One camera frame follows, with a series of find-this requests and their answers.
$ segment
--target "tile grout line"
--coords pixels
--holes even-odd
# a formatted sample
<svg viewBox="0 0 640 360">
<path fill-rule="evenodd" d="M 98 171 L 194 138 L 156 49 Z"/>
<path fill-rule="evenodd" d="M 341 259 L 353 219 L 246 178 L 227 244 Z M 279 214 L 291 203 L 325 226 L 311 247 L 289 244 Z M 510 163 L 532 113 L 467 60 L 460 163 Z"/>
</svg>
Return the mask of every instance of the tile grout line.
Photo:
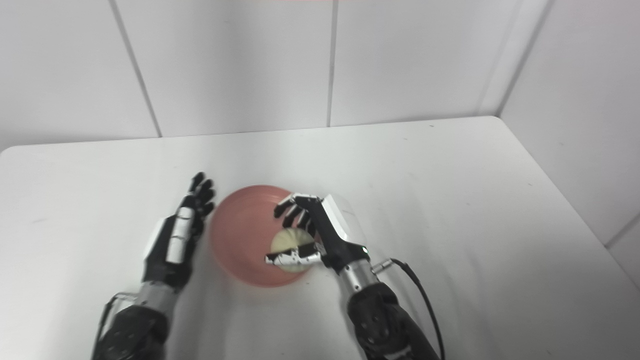
<svg viewBox="0 0 640 360">
<path fill-rule="evenodd" d="M 122 41 L 124 42 L 125 48 L 127 49 L 129 60 L 131 61 L 133 70 L 136 73 L 136 78 L 138 78 L 138 84 L 140 85 L 142 96 L 145 98 L 145 103 L 147 104 L 149 115 L 151 115 L 151 121 L 154 123 L 154 127 L 156 129 L 156 135 L 157 137 L 161 138 L 163 137 L 162 131 L 160 130 L 160 125 L 158 124 L 154 108 L 151 105 L 151 98 L 149 97 L 147 86 L 145 85 L 145 80 L 142 78 L 142 71 L 140 70 L 140 66 L 138 66 L 136 55 L 133 53 L 133 47 L 131 46 L 131 41 L 129 40 L 129 36 L 127 35 L 127 30 L 124 27 L 124 21 L 122 20 L 122 16 L 120 15 L 118 4 L 116 4 L 116 0 L 108 0 L 108 1 L 109 1 L 109 5 L 111 6 L 111 11 L 113 12 L 113 16 L 116 19 L 118 30 L 120 30 L 120 36 L 122 37 Z"/>
<path fill-rule="evenodd" d="M 520 10 L 522 9 L 523 1 L 524 0 L 519 0 L 518 4 L 515 6 L 515 8 L 513 10 L 513 14 L 511 15 L 511 18 L 509 19 L 509 24 L 507 25 L 508 30 L 505 32 L 504 37 L 501 40 L 500 50 L 498 51 L 498 54 L 496 55 L 496 57 L 493 59 L 493 64 L 491 66 L 491 70 L 489 71 L 489 75 L 487 76 L 487 79 L 484 82 L 484 86 L 483 86 L 482 92 L 480 93 L 478 101 L 476 102 L 476 112 L 475 112 L 476 116 L 478 116 L 478 114 L 480 112 L 480 107 L 484 103 L 484 98 L 486 97 L 486 94 L 489 91 L 489 86 L 491 85 L 493 77 L 495 76 L 495 73 L 497 72 L 498 64 L 500 63 L 500 61 L 501 61 L 502 57 L 504 56 L 504 53 L 505 53 L 505 51 L 507 49 L 507 44 L 509 43 L 509 39 L 511 38 L 511 36 L 513 34 L 513 29 L 516 26 L 516 20 L 518 18 Z"/>
<path fill-rule="evenodd" d="M 332 1 L 331 9 L 331 50 L 329 52 L 329 89 L 326 104 L 326 126 L 331 126 L 331 107 L 333 101 L 333 75 L 335 74 L 335 39 L 338 29 L 338 0 Z"/>
<path fill-rule="evenodd" d="M 613 245 L 617 244 L 625 235 L 631 231 L 637 224 L 640 224 L 640 213 L 627 222 L 620 231 L 618 231 L 609 241 L 604 244 L 605 249 L 611 250 Z"/>
<path fill-rule="evenodd" d="M 509 82 L 509 85 L 507 86 L 507 90 L 504 92 L 504 97 L 502 98 L 502 101 L 500 102 L 500 106 L 498 106 L 498 109 L 495 112 L 495 116 L 496 117 L 500 117 L 501 118 L 502 111 L 504 111 L 504 107 L 507 104 L 507 102 L 509 101 L 509 98 L 511 97 L 511 93 L 513 92 L 513 89 L 516 86 L 516 83 L 518 82 L 518 79 L 520 78 L 520 75 L 522 74 L 522 69 L 524 69 L 524 66 L 527 63 L 527 60 L 529 59 L 529 57 L 531 55 L 531 51 L 533 50 L 533 47 L 535 46 L 535 44 L 536 44 L 536 42 L 538 40 L 538 37 L 539 37 L 540 33 L 542 32 L 542 27 L 544 26 L 545 22 L 547 21 L 547 17 L 549 16 L 549 13 L 551 12 L 551 7 L 553 7 L 553 4 L 555 3 L 555 1 L 556 0 L 548 0 L 547 3 L 545 4 L 545 8 L 542 10 L 542 14 L 540 15 L 540 19 L 538 20 L 538 23 L 536 24 L 536 27 L 533 30 L 533 34 L 531 35 L 531 38 L 529 39 L 529 43 L 527 44 L 527 47 L 525 48 L 525 51 L 522 54 L 520 62 L 518 63 L 518 66 L 516 67 L 516 70 L 513 73 L 513 76 L 511 77 L 511 81 Z"/>
</svg>

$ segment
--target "robotic hand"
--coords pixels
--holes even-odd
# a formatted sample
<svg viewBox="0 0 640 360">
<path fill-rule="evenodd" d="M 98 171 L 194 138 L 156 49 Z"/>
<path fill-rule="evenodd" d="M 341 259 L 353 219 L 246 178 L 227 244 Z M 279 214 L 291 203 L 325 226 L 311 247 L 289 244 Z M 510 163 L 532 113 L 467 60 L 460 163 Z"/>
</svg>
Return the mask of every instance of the robotic hand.
<svg viewBox="0 0 640 360">
<path fill-rule="evenodd" d="M 378 280 L 377 274 L 398 264 L 420 289 L 438 335 L 441 360 L 445 360 L 440 330 L 417 276 L 407 264 L 396 259 L 372 266 L 367 248 L 357 244 L 364 238 L 357 219 L 345 205 L 341 206 L 345 211 L 341 211 L 331 195 L 324 199 L 300 193 L 286 197 L 274 209 L 274 216 L 279 218 L 289 209 L 283 227 L 291 227 L 298 217 L 296 227 L 307 230 L 312 236 L 317 230 L 321 242 L 267 254 L 265 262 L 274 265 L 322 262 L 335 270 L 348 293 L 347 314 L 368 360 L 437 360 L 436 352 L 420 327 L 398 304 L 396 294 Z"/>
<path fill-rule="evenodd" d="M 145 273 L 138 294 L 118 293 L 105 306 L 96 336 L 92 360 L 162 359 L 171 317 L 178 295 L 189 282 L 192 258 L 213 210 L 213 182 L 199 172 L 176 213 L 166 218 L 145 259 Z M 102 329 L 117 299 L 134 304 L 113 317 L 111 328 Z"/>
</svg>

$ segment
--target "black cable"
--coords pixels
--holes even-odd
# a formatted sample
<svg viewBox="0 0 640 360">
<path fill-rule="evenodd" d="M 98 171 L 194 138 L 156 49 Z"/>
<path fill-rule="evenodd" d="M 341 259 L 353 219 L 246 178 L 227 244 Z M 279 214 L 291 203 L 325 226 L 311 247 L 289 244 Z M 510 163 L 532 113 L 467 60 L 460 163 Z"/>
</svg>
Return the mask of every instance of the black cable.
<svg viewBox="0 0 640 360">
<path fill-rule="evenodd" d="M 400 266 L 400 268 L 406 272 L 406 274 L 409 276 L 409 278 L 411 278 L 411 280 L 413 281 L 413 283 L 418 287 L 418 290 L 420 290 L 420 294 L 422 295 L 422 298 L 424 299 L 424 303 L 427 304 L 427 309 L 429 309 L 429 316 L 431 317 L 431 322 L 433 323 L 433 327 L 436 330 L 436 336 L 438 338 L 438 347 L 440 348 L 440 360 L 445 360 L 444 357 L 444 344 L 442 342 L 442 334 L 440 333 L 440 326 L 438 326 L 438 320 L 436 320 L 436 314 L 433 311 L 433 307 L 431 306 L 431 302 L 429 301 L 429 297 L 427 297 L 427 293 L 424 291 L 424 288 L 422 287 L 422 284 L 420 283 L 420 279 L 418 279 L 418 276 L 415 275 L 415 272 L 413 272 L 413 270 L 411 270 L 411 268 L 409 267 L 409 264 L 407 263 L 403 263 L 402 261 L 398 260 L 398 259 L 391 259 L 391 261 L 393 261 L 397 266 Z"/>
</svg>

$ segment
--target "white table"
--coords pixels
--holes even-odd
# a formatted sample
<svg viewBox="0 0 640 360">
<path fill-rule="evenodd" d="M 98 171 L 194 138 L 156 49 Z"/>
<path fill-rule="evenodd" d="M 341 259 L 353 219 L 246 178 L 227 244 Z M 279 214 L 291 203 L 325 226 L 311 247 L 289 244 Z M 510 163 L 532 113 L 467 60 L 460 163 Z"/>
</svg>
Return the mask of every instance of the white table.
<svg viewBox="0 0 640 360">
<path fill-rule="evenodd" d="M 372 260 L 422 279 L 451 360 L 640 358 L 640 293 L 493 117 L 8 149 L 0 358 L 88 359 L 103 304 L 137 290 L 149 232 L 199 170 L 218 201 L 251 184 L 345 197 Z M 435 344 L 413 284 L 381 279 Z M 361 359 L 343 301 L 322 267 L 238 283 L 204 241 L 168 358 Z"/>
</svg>

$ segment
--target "robotic finger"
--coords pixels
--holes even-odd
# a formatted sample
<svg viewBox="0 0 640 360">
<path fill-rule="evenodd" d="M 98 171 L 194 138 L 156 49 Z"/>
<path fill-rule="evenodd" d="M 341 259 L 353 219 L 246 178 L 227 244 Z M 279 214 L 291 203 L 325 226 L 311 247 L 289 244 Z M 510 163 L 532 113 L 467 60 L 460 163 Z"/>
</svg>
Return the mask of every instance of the robotic finger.
<svg viewBox="0 0 640 360">
<path fill-rule="evenodd" d="M 308 243 L 264 256 L 264 262 L 270 265 L 313 265 L 322 263 L 324 248 L 320 243 Z"/>
</svg>

